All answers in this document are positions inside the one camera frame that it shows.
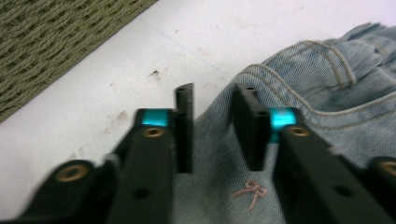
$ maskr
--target brass screw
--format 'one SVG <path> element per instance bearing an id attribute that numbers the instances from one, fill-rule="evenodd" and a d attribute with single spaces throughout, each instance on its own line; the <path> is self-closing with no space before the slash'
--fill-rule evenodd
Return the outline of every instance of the brass screw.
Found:
<path id="1" fill-rule="evenodd" d="M 382 169 L 391 175 L 396 175 L 396 162 L 395 161 L 383 161 L 380 163 Z"/>
<path id="2" fill-rule="evenodd" d="M 88 173 L 88 168 L 85 165 L 71 165 L 64 167 L 61 171 L 56 175 L 56 180 L 59 182 L 71 182 L 78 179 L 81 179 Z"/>
<path id="3" fill-rule="evenodd" d="M 291 127 L 289 128 L 289 132 L 301 137 L 305 137 L 309 135 L 309 131 L 307 129 L 300 127 Z"/>
<path id="4" fill-rule="evenodd" d="M 159 137 L 159 136 L 163 135 L 164 133 L 165 133 L 165 131 L 163 129 L 150 128 L 150 129 L 146 129 L 143 132 L 143 135 L 145 135 L 146 137 Z"/>

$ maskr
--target woven mat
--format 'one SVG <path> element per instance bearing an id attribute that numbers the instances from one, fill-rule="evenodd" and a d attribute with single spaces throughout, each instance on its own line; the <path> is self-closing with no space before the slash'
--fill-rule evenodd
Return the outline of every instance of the woven mat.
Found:
<path id="1" fill-rule="evenodd" d="M 0 1 L 0 122 L 154 2 Z"/>

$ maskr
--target blue denim garment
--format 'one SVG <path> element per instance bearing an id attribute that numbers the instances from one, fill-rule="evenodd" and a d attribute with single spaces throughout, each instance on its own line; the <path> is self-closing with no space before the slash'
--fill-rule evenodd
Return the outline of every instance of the blue denim garment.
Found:
<path id="1" fill-rule="evenodd" d="M 272 183 L 277 145 L 263 172 L 250 172 L 231 124 L 235 83 L 265 107 L 298 107 L 305 123 L 360 167 L 396 157 L 396 27 L 364 24 L 339 39 L 303 41 L 242 71 L 195 124 L 193 175 L 178 175 L 176 223 L 284 223 Z M 232 198 L 248 179 L 268 189 Z"/>

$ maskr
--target white surface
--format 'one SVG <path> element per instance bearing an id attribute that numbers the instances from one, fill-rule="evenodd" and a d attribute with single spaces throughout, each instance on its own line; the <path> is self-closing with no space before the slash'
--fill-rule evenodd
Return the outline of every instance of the white surface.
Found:
<path id="1" fill-rule="evenodd" d="M 393 0 L 162 0 L 0 125 L 0 219 L 16 216 L 59 163 L 100 161 L 140 107 L 173 107 L 195 84 L 195 117 L 243 68 L 305 39 L 380 21 Z M 158 76 L 151 76 L 158 71 Z"/>

